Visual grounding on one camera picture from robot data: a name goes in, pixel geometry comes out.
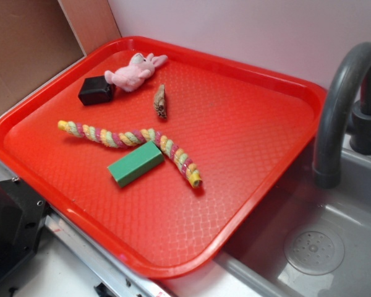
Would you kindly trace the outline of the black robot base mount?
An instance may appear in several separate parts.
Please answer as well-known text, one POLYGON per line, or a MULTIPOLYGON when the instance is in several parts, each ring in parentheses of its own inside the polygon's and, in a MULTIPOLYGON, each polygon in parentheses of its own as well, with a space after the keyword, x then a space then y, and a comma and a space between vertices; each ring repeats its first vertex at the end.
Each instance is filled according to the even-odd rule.
POLYGON ((36 254, 47 211, 25 181, 0 181, 0 283, 36 254))

